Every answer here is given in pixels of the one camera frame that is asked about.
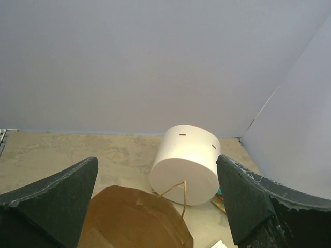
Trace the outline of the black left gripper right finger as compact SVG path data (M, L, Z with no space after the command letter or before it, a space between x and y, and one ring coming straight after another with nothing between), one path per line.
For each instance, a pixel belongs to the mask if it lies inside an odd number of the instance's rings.
M330 200L257 174L226 155L217 174L238 247L330 247Z

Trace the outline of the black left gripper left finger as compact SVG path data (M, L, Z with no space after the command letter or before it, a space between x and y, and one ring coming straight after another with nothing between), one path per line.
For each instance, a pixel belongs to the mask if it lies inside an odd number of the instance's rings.
M1 194L1 247L77 247L97 174L88 157Z

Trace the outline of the tan snack bag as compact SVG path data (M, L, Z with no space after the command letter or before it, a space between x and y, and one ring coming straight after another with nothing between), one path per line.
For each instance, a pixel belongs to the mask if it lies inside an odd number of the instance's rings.
M212 204L214 204L218 209L220 209L223 213L226 213L223 197L221 195L215 195L212 200Z

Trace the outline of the red paper bag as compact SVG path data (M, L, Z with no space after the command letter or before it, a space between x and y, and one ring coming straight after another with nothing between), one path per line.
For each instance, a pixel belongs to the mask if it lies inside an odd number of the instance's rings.
M78 246L189 248L194 240L162 195L112 185L90 200Z

